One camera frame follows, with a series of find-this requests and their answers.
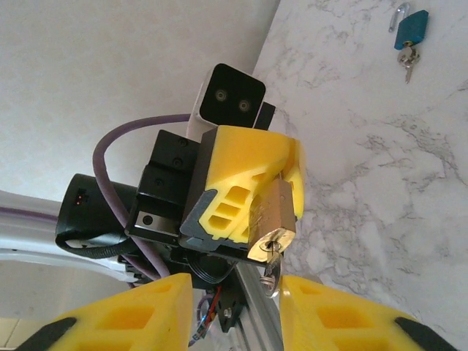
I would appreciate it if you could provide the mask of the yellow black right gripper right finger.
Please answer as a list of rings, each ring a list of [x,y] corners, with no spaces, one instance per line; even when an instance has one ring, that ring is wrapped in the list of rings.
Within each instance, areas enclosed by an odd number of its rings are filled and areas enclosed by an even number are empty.
[[[281,280],[285,350],[454,350],[404,312],[299,276]]]

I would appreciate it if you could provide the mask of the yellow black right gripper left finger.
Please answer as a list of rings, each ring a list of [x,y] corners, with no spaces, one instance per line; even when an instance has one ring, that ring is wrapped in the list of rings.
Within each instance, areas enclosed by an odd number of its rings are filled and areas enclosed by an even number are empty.
[[[19,350],[187,350],[192,278],[178,273],[69,311]]]

